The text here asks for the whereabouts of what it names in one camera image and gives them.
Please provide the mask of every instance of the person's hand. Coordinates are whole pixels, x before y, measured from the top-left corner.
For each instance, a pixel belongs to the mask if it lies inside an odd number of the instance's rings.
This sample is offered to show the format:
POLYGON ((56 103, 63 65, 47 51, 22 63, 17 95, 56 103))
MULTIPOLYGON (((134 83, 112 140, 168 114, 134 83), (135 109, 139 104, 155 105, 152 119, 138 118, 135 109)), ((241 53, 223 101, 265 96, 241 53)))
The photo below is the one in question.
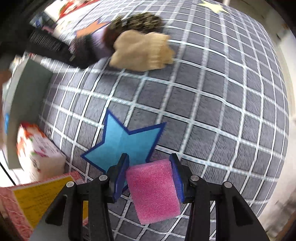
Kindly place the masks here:
POLYGON ((2 86, 5 82, 7 82, 11 78, 11 72, 9 69, 0 71, 0 98, 1 98, 1 108, 0 108, 0 148, 3 146, 3 106, 2 106, 2 86))

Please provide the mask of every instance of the metal screw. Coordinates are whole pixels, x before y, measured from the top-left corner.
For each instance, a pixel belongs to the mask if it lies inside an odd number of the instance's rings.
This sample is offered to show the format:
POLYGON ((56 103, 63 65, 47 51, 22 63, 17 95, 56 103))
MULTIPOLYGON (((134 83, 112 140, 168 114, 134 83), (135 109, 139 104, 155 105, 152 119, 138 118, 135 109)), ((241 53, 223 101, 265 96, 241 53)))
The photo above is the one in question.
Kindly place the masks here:
POLYGON ((192 181, 198 181, 200 178, 199 178, 199 176, 197 176, 197 175, 192 175, 192 176, 190 177, 190 179, 191 179, 192 181))
POLYGON ((47 137, 51 140, 52 139, 52 130, 50 128, 47 128, 45 130, 47 137))
POLYGON ((72 181, 67 182, 66 186, 67 186, 67 188, 71 188, 74 186, 74 182, 72 182, 72 181))
POLYGON ((107 176, 106 175, 101 175, 100 177, 99 177, 99 180, 100 181, 106 181, 107 180, 107 176))
POLYGON ((224 182, 224 186, 226 188, 231 188, 232 187, 232 184, 230 182, 224 182))

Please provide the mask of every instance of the blue star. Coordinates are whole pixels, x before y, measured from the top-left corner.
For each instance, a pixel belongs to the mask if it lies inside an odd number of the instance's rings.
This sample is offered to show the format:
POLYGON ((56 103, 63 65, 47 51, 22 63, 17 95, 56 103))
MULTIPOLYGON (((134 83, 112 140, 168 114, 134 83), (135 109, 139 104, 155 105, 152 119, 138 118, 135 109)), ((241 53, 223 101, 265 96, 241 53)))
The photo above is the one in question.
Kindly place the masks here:
POLYGON ((161 136, 165 123, 129 131, 109 111, 106 112, 103 139, 81 155, 104 173, 116 165, 122 153, 127 153, 130 166, 148 162, 161 136))

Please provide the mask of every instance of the pink foam sponge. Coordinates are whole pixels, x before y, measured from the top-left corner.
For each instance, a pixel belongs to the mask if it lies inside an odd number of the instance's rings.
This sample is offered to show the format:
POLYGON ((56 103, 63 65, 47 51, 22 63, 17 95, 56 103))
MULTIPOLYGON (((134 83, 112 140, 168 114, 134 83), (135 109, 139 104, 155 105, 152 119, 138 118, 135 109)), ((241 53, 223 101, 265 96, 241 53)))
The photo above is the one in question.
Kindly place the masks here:
POLYGON ((126 180, 141 224, 180 215, 168 159, 132 166, 126 171, 126 180))

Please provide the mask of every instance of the red and white box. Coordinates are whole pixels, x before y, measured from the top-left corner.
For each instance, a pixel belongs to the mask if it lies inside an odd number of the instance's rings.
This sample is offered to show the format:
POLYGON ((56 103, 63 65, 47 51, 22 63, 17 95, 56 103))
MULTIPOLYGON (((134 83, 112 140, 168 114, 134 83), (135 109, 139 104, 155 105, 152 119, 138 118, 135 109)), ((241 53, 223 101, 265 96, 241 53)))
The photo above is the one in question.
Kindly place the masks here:
POLYGON ((62 175, 66 156, 36 124, 22 123, 17 135, 19 162, 32 182, 62 175))

